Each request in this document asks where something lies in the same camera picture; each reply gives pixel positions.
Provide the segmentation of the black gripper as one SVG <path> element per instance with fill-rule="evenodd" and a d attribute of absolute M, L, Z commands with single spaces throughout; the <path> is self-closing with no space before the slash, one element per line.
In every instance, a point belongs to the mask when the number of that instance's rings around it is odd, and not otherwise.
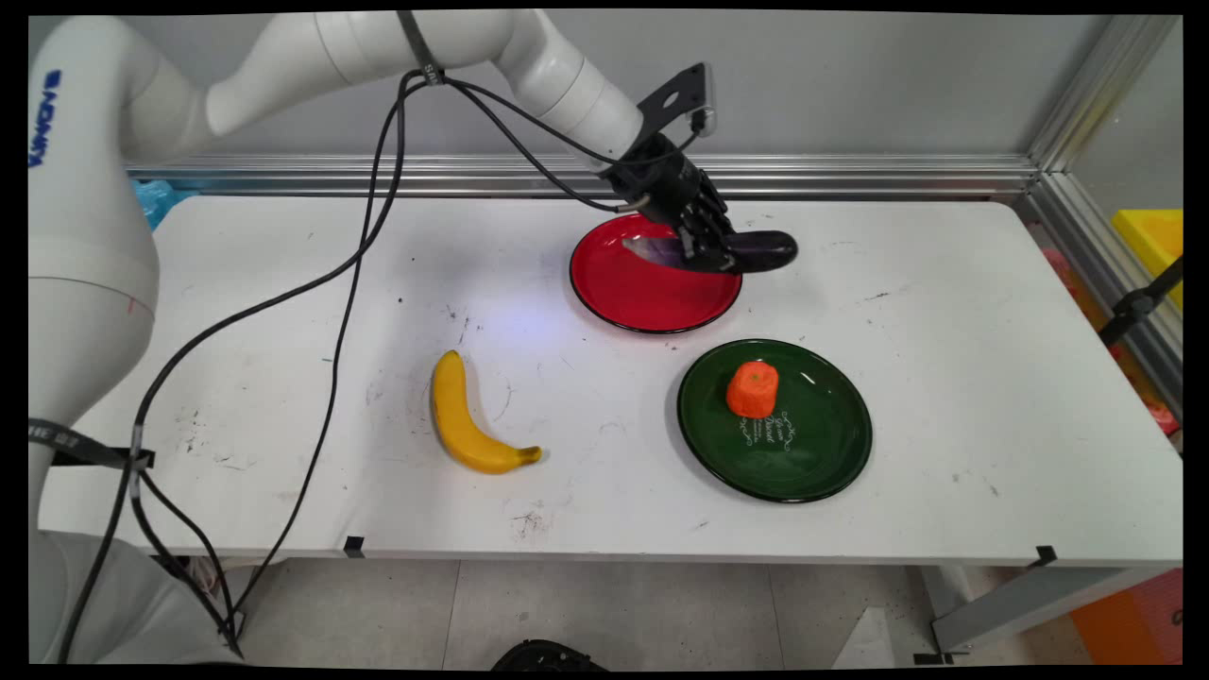
<path fill-rule="evenodd" d="M 707 173 L 664 133 L 635 143 L 621 156 L 621 163 L 598 177 L 629 203 L 649 198 L 640 214 L 676 230 L 679 267 L 699 273 L 741 273 L 737 254 L 728 244 L 728 237 L 737 234 L 728 217 L 728 204 Z"/>

